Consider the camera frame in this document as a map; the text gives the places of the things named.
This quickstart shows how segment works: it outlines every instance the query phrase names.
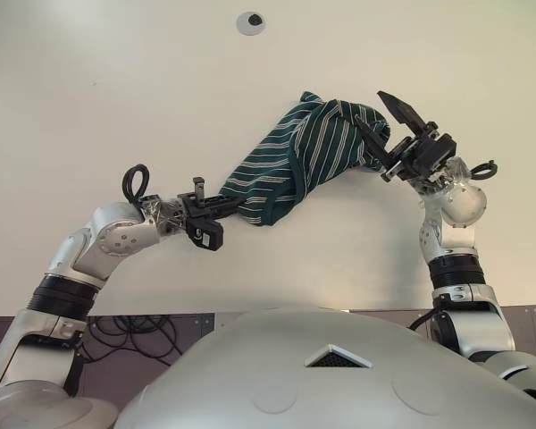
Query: black cylindrical joint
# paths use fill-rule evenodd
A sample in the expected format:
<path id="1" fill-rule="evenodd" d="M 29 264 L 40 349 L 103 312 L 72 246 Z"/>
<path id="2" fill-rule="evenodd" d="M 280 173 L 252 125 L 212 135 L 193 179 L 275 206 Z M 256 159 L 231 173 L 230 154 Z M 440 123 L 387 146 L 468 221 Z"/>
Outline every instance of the black cylindrical joint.
<path id="1" fill-rule="evenodd" d="M 455 284 L 486 284 L 484 272 L 475 255 L 445 255 L 429 263 L 431 281 L 435 289 Z"/>
<path id="2" fill-rule="evenodd" d="M 47 275 L 34 290 L 28 309 L 85 321 L 96 294 L 97 288 L 90 284 Z"/>

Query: white wall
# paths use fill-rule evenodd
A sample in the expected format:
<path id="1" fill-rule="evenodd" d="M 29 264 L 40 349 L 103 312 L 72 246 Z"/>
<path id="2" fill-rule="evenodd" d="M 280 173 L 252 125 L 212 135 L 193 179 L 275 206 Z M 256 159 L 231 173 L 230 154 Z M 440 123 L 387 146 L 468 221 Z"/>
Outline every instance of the white wall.
<path id="1" fill-rule="evenodd" d="M 250 10 L 267 25 L 248 38 L 235 21 Z M 471 166 L 495 159 L 481 262 L 503 305 L 536 304 L 536 0 L 4 0 L 0 315 L 121 199 L 131 165 L 150 167 L 151 192 L 203 175 L 214 193 L 305 89 L 384 113 L 386 90 Z M 391 122 L 394 144 L 407 130 Z M 348 172 L 273 228 L 227 219 L 217 253 L 176 236 L 132 257 L 95 312 L 428 307 L 422 215 L 407 185 Z"/>

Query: green towel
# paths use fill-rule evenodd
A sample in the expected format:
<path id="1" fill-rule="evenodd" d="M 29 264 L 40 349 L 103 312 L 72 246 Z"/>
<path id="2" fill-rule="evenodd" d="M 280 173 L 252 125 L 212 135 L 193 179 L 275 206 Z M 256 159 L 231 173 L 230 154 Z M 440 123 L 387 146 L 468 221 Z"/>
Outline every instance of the green towel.
<path id="1" fill-rule="evenodd" d="M 389 125 L 366 105 L 322 101 L 305 92 L 268 136 L 240 163 L 221 194 L 245 199 L 239 213 L 254 225 L 274 225 L 317 185 L 348 168 L 379 171 L 354 125 L 359 115 L 387 143 Z"/>

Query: black cable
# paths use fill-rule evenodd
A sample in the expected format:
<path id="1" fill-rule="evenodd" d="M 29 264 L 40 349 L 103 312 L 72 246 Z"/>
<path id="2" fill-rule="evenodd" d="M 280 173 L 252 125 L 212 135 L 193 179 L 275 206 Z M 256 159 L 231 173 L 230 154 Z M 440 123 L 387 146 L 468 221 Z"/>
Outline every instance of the black cable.
<path id="1" fill-rule="evenodd" d="M 146 358 L 154 359 L 161 364 L 167 366 L 170 366 L 171 364 L 163 358 L 171 355 L 174 350 L 179 353 L 180 356 L 182 356 L 182 351 L 176 344 L 176 327 L 172 322 L 171 318 L 167 315 L 113 316 L 111 317 L 111 321 L 113 322 L 113 329 L 111 330 L 108 329 L 107 325 L 104 327 L 104 321 L 105 320 L 102 316 L 93 317 L 92 319 L 90 319 L 88 329 L 89 333 L 91 334 L 91 337 L 94 340 L 103 344 L 107 348 L 110 348 L 111 350 L 101 356 L 94 357 L 92 353 L 87 349 L 85 343 L 82 342 L 78 347 L 78 351 L 82 353 L 84 362 L 86 364 L 99 362 L 100 360 L 107 358 L 108 356 L 119 350 L 134 351 Z M 172 329 L 173 337 L 164 329 L 167 324 Z M 109 337 L 122 337 L 122 340 L 117 344 L 112 344 L 111 342 L 100 338 L 99 333 L 96 333 L 96 331 L 99 331 L 99 333 Z M 142 349 L 142 347 L 139 346 L 135 335 L 152 333 L 157 331 L 160 332 L 169 342 L 169 348 L 161 354 L 155 354 Z M 130 342 L 132 347 L 126 346 L 128 342 Z"/>
<path id="2" fill-rule="evenodd" d="M 133 192 L 133 179 L 135 178 L 135 174 L 137 174 L 138 172 L 141 173 L 141 184 L 139 185 L 137 192 Z M 123 195 L 125 196 L 127 201 L 129 201 L 132 205 L 139 207 L 139 200 L 145 195 L 145 191 L 147 190 L 148 184 L 149 169 L 143 164 L 137 164 L 131 167 L 123 175 L 123 181 L 121 182 L 121 190 L 123 191 Z"/>
<path id="3" fill-rule="evenodd" d="M 407 326 L 408 329 L 411 331 L 416 331 L 419 326 L 427 322 L 431 317 L 439 313 L 440 308 L 435 307 L 431 310 L 429 310 L 426 314 L 422 315 L 421 317 L 417 318 L 414 322 L 412 322 L 409 326 Z"/>
<path id="4" fill-rule="evenodd" d="M 498 165 L 494 160 L 490 160 L 488 163 L 477 165 L 471 170 L 471 179 L 474 181 L 484 181 L 490 179 L 498 171 Z"/>
<path id="5" fill-rule="evenodd" d="M 95 322 L 96 322 L 96 327 L 97 327 L 97 329 L 98 329 L 103 335 L 107 335 L 107 336 L 109 336 L 109 337 L 121 337 L 122 335 L 126 334 L 125 331 L 119 329 L 119 327 L 117 327 L 117 326 L 116 326 L 116 327 L 117 327 L 118 330 L 119 330 L 118 332 L 108 332 L 108 331 L 106 331 L 105 328 L 103 328 L 102 325 L 101 325 L 101 321 L 102 321 L 102 319 L 103 319 L 102 316 L 97 316 L 97 317 L 94 318 L 94 320 L 95 320 Z"/>
<path id="6" fill-rule="evenodd" d="M 167 334 L 167 332 L 164 329 L 163 329 L 163 334 L 165 334 L 166 337 L 169 338 L 169 341 L 172 341 L 172 344 L 175 346 L 177 353 L 179 353 L 179 355 L 182 356 L 183 352 L 177 346 L 177 328 L 175 327 L 175 324 L 172 322 L 171 318 L 168 318 L 167 322 L 169 323 L 169 326 L 172 329 L 172 333 L 174 335 L 174 341 L 171 340 L 171 338 L 169 337 L 169 334 Z"/>

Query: robotic arm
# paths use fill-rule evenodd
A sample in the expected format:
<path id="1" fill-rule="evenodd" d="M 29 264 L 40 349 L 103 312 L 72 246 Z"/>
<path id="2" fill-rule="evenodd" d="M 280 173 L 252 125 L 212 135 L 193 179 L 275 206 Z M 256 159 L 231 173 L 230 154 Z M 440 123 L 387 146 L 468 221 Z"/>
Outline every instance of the robotic arm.
<path id="1" fill-rule="evenodd" d="M 141 185 L 133 193 L 138 172 Z M 141 164 L 125 173 L 122 188 L 129 202 L 98 208 L 88 224 L 63 242 L 28 307 L 14 318 L 0 344 L 0 422 L 15 416 L 23 404 L 33 410 L 59 408 L 57 414 L 37 417 L 46 419 L 40 427 L 61 427 L 64 419 L 76 417 L 80 425 L 67 427 L 108 427 L 117 414 L 112 405 L 68 397 L 77 393 L 81 360 L 75 346 L 97 293 L 125 258 L 180 231 L 200 248 L 221 247 L 223 230 L 215 220 L 235 213 L 238 198 L 205 198 L 200 177 L 193 179 L 193 192 L 168 200 L 145 197 L 148 178 Z M 55 420 L 56 415 L 62 420 Z"/>
<path id="2" fill-rule="evenodd" d="M 444 347 L 489 369 L 536 398 L 536 357 L 515 351 L 515 342 L 494 290 L 485 282 L 474 241 L 474 225 L 487 199 L 471 181 L 492 177 L 493 161 L 472 170 L 456 156 L 456 142 L 439 135 L 410 105 L 385 92 L 378 93 L 399 123 L 414 133 L 393 150 L 361 118 L 357 128 L 370 152 L 380 160 L 391 181 L 407 181 L 424 202 L 425 218 L 419 241 L 429 266 L 433 310 L 410 327 L 431 319 L 432 338 Z"/>

